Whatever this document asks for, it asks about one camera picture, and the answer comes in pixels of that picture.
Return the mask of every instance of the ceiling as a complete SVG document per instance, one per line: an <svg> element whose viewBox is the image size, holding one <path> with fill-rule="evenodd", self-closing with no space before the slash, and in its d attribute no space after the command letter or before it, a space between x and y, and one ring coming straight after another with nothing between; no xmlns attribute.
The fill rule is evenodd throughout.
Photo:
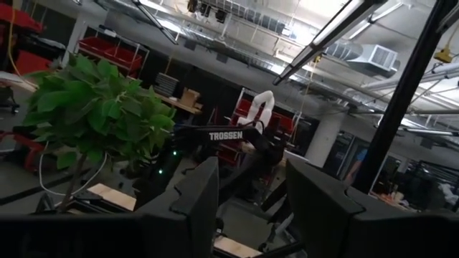
<svg viewBox="0 0 459 258"><path fill-rule="evenodd" d="M131 0L101 1L131 2ZM208 17L202 16L199 11L190 13L187 9L187 0L149 1L153 3L150 6L153 8L150 10L161 19L168 19L172 22L184 36L190 37L190 34L193 34L195 39L225 42L227 47L249 56L261 67L274 73L282 72L283 67L291 62L292 58L312 40L314 34L324 27L347 2L346 0L198 1L214 4L214 7L219 4L220 6L230 4L230 8L243 6L245 10L250 9L270 17L270 23L285 24L291 31L291 35L295 35L292 37L290 34L285 35L267 29L266 26L261 25L261 22L258 24L251 22L246 16L228 15L225 23L219 23L214 15L216 8L212 8ZM401 75L434 3L435 0L389 0L373 13L373 24L368 25L366 21L363 21L340 40L340 44L346 46L378 44L396 52L400 67L390 79L380 75L368 76L367 73L350 67L348 62L330 56L325 56L315 68L304 67L305 70L297 72L291 79L299 81L303 86L312 79L316 84L316 90L323 90L325 95L338 96L344 104L352 103L354 107L358 106L364 110L384 110L394 87L391 89L385 87L380 90L370 85L381 80L398 78ZM445 46L453 30L450 29L445 33L438 45L439 50ZM452 38L450 50L453 54L459 54L459 33ZM427 71L430 71L436 64L438 61L432 59ZM441 129L459 128L459 118L456 115L459 114L458 80L459 77L420 84L417 97L413 99L410 108L412 113L407 118L415 121L416 126L421 128L437 126L441 126ZM444 114L445 110L449 110L447 115ZM453 139L453 141L456 145L459 144L459 140Z"/></svg>

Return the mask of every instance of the wall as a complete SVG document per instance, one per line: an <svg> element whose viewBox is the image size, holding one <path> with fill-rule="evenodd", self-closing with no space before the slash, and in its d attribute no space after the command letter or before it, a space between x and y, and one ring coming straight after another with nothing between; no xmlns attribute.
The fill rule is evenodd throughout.
<svg viewBox="0 0 459 258"><path fill-rule="evenodd" d="M56 0L40 1L41 4L48 5L50 8L64 10L66 14L75 18L79 13L78 8L81 10L81 7L77 7L72 4L71 1L68 1L67 4L64 5L62 5L63 3L57 4L57 2ZM85 4L83 8L85 13L90 13L88 15L90 18L88 19L90 19L92 23L97 23L98 21L103 23L103 18L96 18L100 17L100 13L103 12L101 8L98 6L89 6L87 4ZM117 33L146 44L164 54L174 54L174 58L182 62L192 63L203 70L210 71L227 80L251 88L252 90L258 92L272 90L275 94L276 102L282 102L296 110L302 109L307 115L320 117L319 110L320 107L323 106L322 102L311 96L303 97L298 94L297 89L287 85L273 86L272 81L274 77L268 73L261 72L255 68L249 68L241 62L231 59L227 64L223 64L216 60L216 54L214 52L209 52L203 47L197 47L195 51L188 50L184 47L176 47L157 29L146 24L139 24L127 16L119 17ZM371 141L375 132L375 129L370 123L350 116L346 117L343 122L342 130L367 141ZM404 138L397 137L392 143L390 152L399 158L405 157L413 160L426 160L459 168L459 160L456 161L457 152L438 147L428 150L420 147L418 140L412 136Z"/></svg>

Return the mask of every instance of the concrete floor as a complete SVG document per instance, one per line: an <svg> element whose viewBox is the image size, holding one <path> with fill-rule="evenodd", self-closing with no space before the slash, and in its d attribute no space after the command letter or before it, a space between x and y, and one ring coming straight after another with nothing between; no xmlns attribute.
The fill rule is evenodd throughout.
<svg viewBox="0 0 459 258"><path fill-rule="evenodd" d="M29 94L23 90L16 90L16 101L19 104L22 104L22 107L19 110L19 113L15 116L10 115L8 110L0 110L0 130L8 131L11 130L13 126L20 125L26 112L25 100L28 98L28 95ZM14 142L9 139L6 139L0 143L0 151L13 147ZM184 170L185 168L191 168L193 166L194 164L191 161L182 161L176 172L176 175L172 179L171 185L174 185L184 177L180 171ZM117 175L102 175L97 178L94 183L101 182L111 187L116 187L120 180L125 181L126 187L123 189L123 191L125 191L127 194L132 194L132 190L129 187L130 182L128 180L121 179L121 177ZM18 166L0 161L0 195L4 196L20 191L20 189L37 185L37 177L33 176L30 172L27 172ZM62 193L66 188L67 183L64 183L50 190ZM42 193L37 193L25 199L0 206L0 214L31 213L35 210L41 195ZM61 196L55 195L53 198L56 203L62 199ZM225 212L222 215L222 218L225 222L225 234L227 234L228 237L255 249L258 247L258 245L266 240L268 234L270 233L270 226L266 224L266 220L251 214L245 209L241 209L238 205L227 205L225 207ZM276 239L274 246L279 245L283 245L283 242L280 239Z"/></svg>

